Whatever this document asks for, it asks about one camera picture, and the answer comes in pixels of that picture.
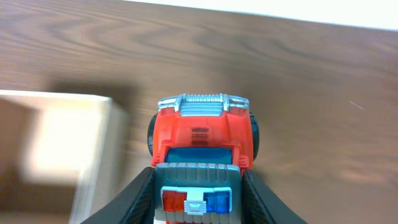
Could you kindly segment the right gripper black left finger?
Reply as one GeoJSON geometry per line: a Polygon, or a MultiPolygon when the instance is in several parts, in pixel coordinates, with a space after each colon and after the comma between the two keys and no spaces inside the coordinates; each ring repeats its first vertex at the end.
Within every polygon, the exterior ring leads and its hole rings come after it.
{"type": "Polygon", "coordinates": [[[146,167],[110,203],[81,224],[153,224],[154,168],[146,167]]]}

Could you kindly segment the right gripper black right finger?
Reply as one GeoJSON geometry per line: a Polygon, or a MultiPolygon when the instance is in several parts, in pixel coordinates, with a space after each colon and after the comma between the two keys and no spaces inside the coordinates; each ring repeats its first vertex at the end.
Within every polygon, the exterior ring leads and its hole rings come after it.
{"type": "Polygon", "coordinates": [[[253,170],[242,179],[242,221],[245,224],[307,224],[253,170]]]}

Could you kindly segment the red toy fire truck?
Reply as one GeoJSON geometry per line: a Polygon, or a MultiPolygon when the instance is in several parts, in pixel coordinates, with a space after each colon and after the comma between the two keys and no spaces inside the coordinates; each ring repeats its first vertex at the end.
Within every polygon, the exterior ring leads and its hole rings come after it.
{"type": "Polygon", "coordinates": [[[159,223],[241,223],[242,180],[259,149],[249,100],[219,93],[163,98],[147,143],[159,223]]]}

